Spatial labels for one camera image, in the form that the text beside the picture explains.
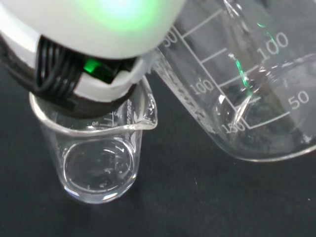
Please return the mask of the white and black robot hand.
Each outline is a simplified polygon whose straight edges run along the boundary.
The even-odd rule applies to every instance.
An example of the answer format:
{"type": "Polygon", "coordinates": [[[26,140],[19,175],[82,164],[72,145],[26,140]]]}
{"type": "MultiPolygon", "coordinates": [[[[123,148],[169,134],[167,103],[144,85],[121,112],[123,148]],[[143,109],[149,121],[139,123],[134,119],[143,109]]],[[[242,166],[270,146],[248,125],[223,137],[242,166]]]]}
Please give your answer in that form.
{"type": "Polygon", "coordinates": [[[3,0],[0,64],[70,117],[110,113],[153,66],[184,0],[3,0]]]}

